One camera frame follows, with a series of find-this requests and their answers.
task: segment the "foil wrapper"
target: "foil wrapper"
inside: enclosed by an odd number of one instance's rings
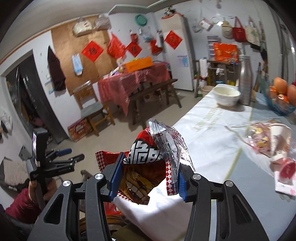
[[[180,162],[191,166],[195,171],[188,148],[183,137],[173,127],[149,119],[150,134],[160,150],[163,158],[169,160],[172,166],[172,183],[178,182],[178,170]]]

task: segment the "blue handle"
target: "blue handle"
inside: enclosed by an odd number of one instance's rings
[[[67,155],[67,154],[70,154],[72,153],[72,149],[71,148],[66,148],[64,150],[60,150],[57,152],[57,156],[64,156],[64,155]]]

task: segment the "white plastic bag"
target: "white plastic bag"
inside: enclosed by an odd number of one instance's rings
[[[111,29],[110,19],[104,14],[100,14],[94,21],[94,29],[97,31]]]
[[[0,122],[4,125],[8,133],[11,133],[12,131],[12,118],[10,114],[0,107]]]
[[[93,31],[93,28],[94,26],[91,21],[84,18],[79,18],[78,21],[74,24],[72,30],[73,34],[76,37],[79,37],[82,35],[90,34]]]

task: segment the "metal thermos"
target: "metal thermos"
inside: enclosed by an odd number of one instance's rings
[[[241,71],[238,72],[238,74],[240,74],[239,91],[241,92],[239,101],[242,105],[249,105],[253,85],[253,72],[250,63],[250,56],[239,55],[239,61],[241,63]]]

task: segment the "person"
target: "person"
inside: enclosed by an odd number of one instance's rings
[[[0,234],[4,241],[26,241],[33,224],[36,222],[41,210],[39,209],[35,188],[37,181],[30,181],[29,187],[24,188],[4,210],[0,205]],[[48,192],[43,196],[49,201],[57,190],[55,179],[47,186]]]

